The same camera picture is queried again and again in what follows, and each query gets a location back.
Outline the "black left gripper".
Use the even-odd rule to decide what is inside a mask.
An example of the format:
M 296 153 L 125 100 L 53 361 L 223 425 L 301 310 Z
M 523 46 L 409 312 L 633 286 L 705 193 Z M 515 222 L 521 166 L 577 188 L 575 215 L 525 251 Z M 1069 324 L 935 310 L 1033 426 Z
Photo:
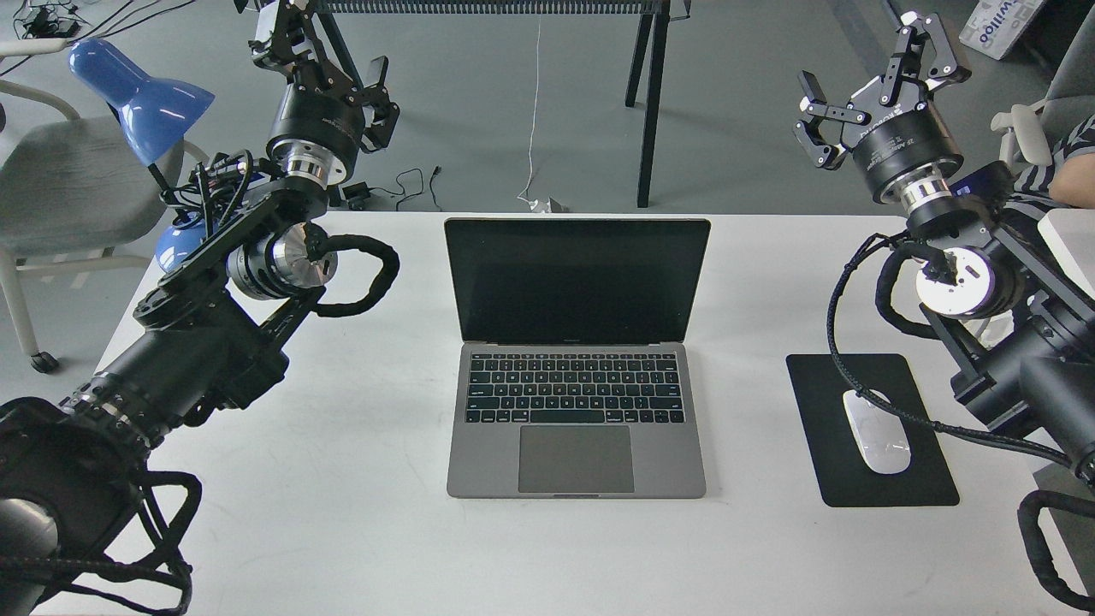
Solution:
M 373 58 L 357 86 L 366 113 L 322 93 L 343 86 L 343 74 L 316 35 L 314 15 L 314 1 L 263 1 L 249 47 L 255 66 L 287 82 L 267 156 L 287 175 L 337 186 L 351 179 L 359 147 L 372 153 L 390 146 L 400 107 L 388 94 L 387 57 Z

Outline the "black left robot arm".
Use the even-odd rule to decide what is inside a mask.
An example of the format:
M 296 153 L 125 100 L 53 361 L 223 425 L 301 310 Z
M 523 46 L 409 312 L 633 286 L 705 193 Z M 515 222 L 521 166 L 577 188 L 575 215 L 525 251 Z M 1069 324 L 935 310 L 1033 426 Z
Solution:
M 395 249 L 316 226 L 360 152 L 387 148 L 399 117 L 387 57 L 364 82 L 334 21 L 335 3 L 262 1 L 249 44 L 284 74 L 266 156 L 196 168 L 204 240 L 134 309 L 145 334 L 59 403 L 3 405 L 3 613 L 27 615 L 77 578 L 178 589 L 180 543 L 201 483 L 147 460 L 172 429 L 246 408 L 281 382 L 284 346 L 309 315 L 344 318 L 378 304 L 400 269 Z

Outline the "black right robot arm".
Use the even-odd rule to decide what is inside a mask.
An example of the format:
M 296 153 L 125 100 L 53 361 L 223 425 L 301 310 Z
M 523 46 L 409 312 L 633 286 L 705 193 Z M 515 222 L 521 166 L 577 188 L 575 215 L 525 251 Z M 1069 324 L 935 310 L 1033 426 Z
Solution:
M 943 344 L 958 373 L 955 399 L 983 425 L 966 429 L 923 420 L 970 443 L 1028 453 L 1064 465 L 1092 486 L 1092 298 L 1054 261 L 1006 226 L 991 190 L 958 195 L 948 181 L 963 165 L 935 92 L 970 73 L 935 13 L 894 15 L 886 70 L 842 105 L 826 102 L 802 73 L 794 133 L 817 168 L 851 156 L 877 204 L 899 204 L 902 234 L 874 234 L 838 277 L 826 309 L 826 342 L 838 374 L 883 411 L 911 414 L 853 376 L 835 342 L 838 301 L 864 258 L 891 251 L 875 307 L 891 326 Z

